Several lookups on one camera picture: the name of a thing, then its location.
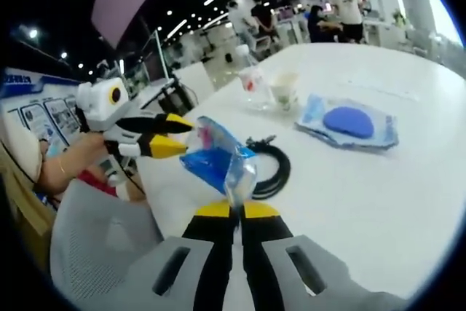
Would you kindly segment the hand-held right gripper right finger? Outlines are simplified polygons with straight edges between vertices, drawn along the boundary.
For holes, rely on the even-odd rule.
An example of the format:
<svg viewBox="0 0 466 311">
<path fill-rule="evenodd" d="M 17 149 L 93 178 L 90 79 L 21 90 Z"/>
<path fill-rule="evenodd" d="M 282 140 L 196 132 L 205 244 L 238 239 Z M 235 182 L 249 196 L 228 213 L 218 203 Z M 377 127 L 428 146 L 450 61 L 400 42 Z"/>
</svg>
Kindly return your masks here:
<svg viewBox="0 0 466 311">
<path fill-rule="evenodd" d="M 344 262 L 305 235 L 291 233 L 279 212 L 246 202 L 241 212 L 243 267 L 256 310 L 356 310 L 364 290 Z"/>
</svg>

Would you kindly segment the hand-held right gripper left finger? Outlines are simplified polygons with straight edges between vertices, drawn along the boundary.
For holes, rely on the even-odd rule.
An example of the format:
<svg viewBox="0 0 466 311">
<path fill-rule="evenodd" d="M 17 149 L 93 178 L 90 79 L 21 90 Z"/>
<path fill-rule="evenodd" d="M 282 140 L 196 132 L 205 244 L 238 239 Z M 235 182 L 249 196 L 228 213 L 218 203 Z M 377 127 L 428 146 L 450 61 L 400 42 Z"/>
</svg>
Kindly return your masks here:
<svg viewBox="0 0 466 311">
<path fill-rule="evenodd" d="M 196 210 L 180 237 L 169 237 L 131 266 L 126 310 L 221 310 L 237 216 L 226 201 Z"/>
</svg>

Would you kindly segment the person's left hand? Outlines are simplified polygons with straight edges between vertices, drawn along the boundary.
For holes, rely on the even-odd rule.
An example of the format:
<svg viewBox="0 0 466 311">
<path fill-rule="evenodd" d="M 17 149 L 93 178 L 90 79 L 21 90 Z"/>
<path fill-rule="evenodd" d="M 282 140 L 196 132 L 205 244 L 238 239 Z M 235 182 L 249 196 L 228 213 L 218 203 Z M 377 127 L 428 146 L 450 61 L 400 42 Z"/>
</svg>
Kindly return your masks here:
<svg viewBox="0 0 466 311">
<path fill-rule="evenodd" d="M 61 155 L 60 165 L 67 176 L 76 178 L 89 166 L 108 156 L 102 133 L 83 133 Z"/>
</svg>

